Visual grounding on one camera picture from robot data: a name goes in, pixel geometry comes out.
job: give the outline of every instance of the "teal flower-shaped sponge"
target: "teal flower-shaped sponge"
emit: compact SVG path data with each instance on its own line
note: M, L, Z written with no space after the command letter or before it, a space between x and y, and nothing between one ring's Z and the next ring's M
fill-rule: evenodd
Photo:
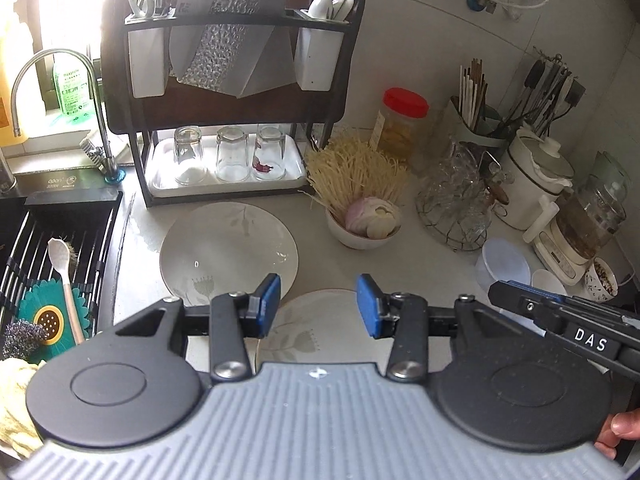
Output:
M73 289L76 311L80 320L80 326L84 337L87 338L89 320L86 318L89 309L84 306L84 298L80 297L80 291ZM71 332L69 316L66 314L65 293L62 282L49 280L40 282L31 287L24 295L24 299L18 307L18 319L25 319L32 323L42 325L47 330L47 338L28 358L30 363L39 363L41 360L49 361L52 357L62 354L76 345L74 335Z

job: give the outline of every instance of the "human hand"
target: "human hand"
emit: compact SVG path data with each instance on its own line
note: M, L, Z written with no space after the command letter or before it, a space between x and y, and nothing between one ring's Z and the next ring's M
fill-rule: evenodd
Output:
M616 457L616 446L622 439L640 440L640 408L632 412L609 415L594 446L613 460Z

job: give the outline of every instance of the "green dish soap bottle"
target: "green dish soap bottle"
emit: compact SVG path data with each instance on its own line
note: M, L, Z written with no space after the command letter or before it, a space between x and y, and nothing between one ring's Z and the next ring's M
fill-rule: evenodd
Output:
M79 123L88 119L93 107L84 65L71 56L54 56L53 81L60 111L67 120Z

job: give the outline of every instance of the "black metal rack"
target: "black metal rack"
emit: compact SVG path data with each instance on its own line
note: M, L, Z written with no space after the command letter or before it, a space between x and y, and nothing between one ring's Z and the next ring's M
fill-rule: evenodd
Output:
M25 293L41 280L60 279L47 256L47 243L53 237L74 248L78 262L69 278L86 301L88 332L95 335L104 267L121 200L122 192L112 188L37 192L28 197L0 281L0 348L4 329L14 321Z
M299 125L313 149L324 147L334 123L344 115L351 57L364 12L365 0L354 0L349 21L331 23L306 20L295 9L308 8L311 0L288 0L284 15L237 14L216 12L206 16L173 17L146 22L125 23L130 14L127 0L106 0L102 14L101 65L107 122L110 130L127 135L136 174L147 207L167 203L220 200L265 194L296 192L297 189L254 190L175 197L155 197L146 183L145 170L154 148L158 130L185 125L215 126L222 124L289 123L295 135ZM297 84L283 86L241 99L182 85L169 78L165 94L158 97L133 97L129 67L127 33L149 28L171 28L185 25L270 25L288 27L292 48L299 28L334 30L344 34L329 91L302 91ZM312 127L322 123L322 134L315 138ZM138 144L142 134L142 148Z

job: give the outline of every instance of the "yellow bottle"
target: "yellow bottle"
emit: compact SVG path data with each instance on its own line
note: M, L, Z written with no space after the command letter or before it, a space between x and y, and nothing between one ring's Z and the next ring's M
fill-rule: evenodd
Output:
M17 95L20 137L14 136L11 117L11 88L20 69L33 55L33 38L26 23L20 23L18 15L0 17L0 148L20 144L30 134L39 133L44 127L45 107L35 66L32 66L20 83Z

